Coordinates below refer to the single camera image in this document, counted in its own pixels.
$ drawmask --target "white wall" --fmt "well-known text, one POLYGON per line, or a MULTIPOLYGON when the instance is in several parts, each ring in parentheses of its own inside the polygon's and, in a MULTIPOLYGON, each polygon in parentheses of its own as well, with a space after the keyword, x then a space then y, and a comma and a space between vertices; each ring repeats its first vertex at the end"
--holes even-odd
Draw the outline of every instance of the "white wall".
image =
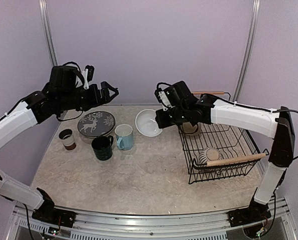
MULTIPOLYGON (((0 0, 0 117, 20 98, 41 90, 51 68, 39 2, 0 0)), ((31 184, 57 125, 52 118, 12 140, 0 150, 0 169, 31 184)), ((0 196, 0 240, 13 209, 14 203, 0 196)))
POLYGON ((48 1, 58 61, 94 65, 116 104, 157 103, 158 82, 233 94, 251 0, 48 1))
MULTIPOLYGON (((262 0, 252 56, 241 103, 298 110, 298 0, 262 0)), ((292 113, 295 154, 298 154, 298 115, 292 113)), ((261 149, 272 141, 254 135, 261 149)), ((298 230, 298 159, 280 187, 298 230)))

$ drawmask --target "deer illustration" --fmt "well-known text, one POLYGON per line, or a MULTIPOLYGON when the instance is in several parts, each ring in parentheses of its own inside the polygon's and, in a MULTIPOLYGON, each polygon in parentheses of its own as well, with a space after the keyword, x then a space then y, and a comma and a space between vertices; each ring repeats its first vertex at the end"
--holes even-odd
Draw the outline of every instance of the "deer illustration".
POLYGON ((93 115, 87 116, 87 120, 91 121, 92 123, 87 123, 83 125, 83 128, 81 128, 81 131, 84 130, 84 132, 87 132, 87 129, 91 129, 90 132, 92 132, 94 129, 97 128, 97 118, 93 115))

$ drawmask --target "vertical metal post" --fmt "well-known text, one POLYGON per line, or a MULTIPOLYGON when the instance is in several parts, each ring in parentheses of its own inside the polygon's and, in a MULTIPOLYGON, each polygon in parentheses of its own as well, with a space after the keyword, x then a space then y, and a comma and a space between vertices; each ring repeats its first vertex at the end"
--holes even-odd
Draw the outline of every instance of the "vertical metal post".
POLYGON ((51 63, 53 66, 57 66, 58 60, 57 60, 57 56, 55 54, 54 45, 53 45, 53 41, 52 41, 52 34, 51 34, 51 28, 50 28, 50 22, 49 22, 49 16, 48 16, 47 2, 46 2, 46 0, 39 0, 39 4, 40 4, 42 24, 43 24, 43 28, 44 28, 44 35, 45 35, 45 38, 47 41, 47 47, 49 49, 51 63))
POLYGON ((258 23, 259 8, 260 8, 260 0, 253 0, 253 8, 252 8, 252 16, 251 16, 251 22, 250 22, 250 28, 249 28, 249 34, 248 34, 248 41, 244 52, 241 70, 239 73, 238 84, 235 89, 235 93, 233 95, 234 101, 237 101, 240 97, 244 78, 248 69, 248 64, 249 64, 254 36, 255 36, 255 30, 258 23))

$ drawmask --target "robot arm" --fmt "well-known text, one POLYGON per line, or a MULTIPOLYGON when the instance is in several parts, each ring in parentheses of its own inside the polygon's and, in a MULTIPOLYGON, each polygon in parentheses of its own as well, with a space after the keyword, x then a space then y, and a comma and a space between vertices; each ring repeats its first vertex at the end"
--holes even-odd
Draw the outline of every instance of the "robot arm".
MULTIPOLYGON (((0 149, 15 138, 37 124, 67 110, 87 111, 91 108, 109 103, 119 92, 107 82, 89 85, 94 68, 86 66, 83 72, 72 66, 55 66, 52 68, 50 81, 42 91, 36 91, 21 99, 15 107, 0 118, 0 149)), ((0 170, 0 195, 10 200, 24 203, 36 211, 33 218, 72 227, 75 214, 54 208, 54 202, 42 189, 31 187, 11 178, 0 170)))
POLYGON ((290 113, 242 105, 210 94, 196 98, 183 81, 164 90, 159 85, 155 95, 163 109, 156 111, 156 121, 161 129, 186 122, 225 124, 274 139, 268 167, 249 207, 229 212, 232 227, 271 217, 267 203, 293 160, 294 131, 290 113))

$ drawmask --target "wooden handle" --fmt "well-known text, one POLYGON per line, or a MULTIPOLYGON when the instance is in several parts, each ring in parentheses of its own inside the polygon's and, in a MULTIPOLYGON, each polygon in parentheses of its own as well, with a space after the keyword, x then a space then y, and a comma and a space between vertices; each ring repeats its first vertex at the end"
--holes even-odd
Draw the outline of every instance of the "wooden handle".
POLYGON ((228 159, 222 159, 222 160, 208 161, 207 167, 214 167, 214 166, 225 165, 225 164, 236 164, 236 163, 247 162, 255 159, 261 159, 264 157, 265 157, 265 153, 259 153, 259 154, 248 155, 248 156, 240 156, 240 157, 234 157, 234 158, 228 158, 228 159))
POLYGON ((224 95, 223 91, 193 91, 193 95, 201 95, 201 94, 213 94, 213 95, 224 95))

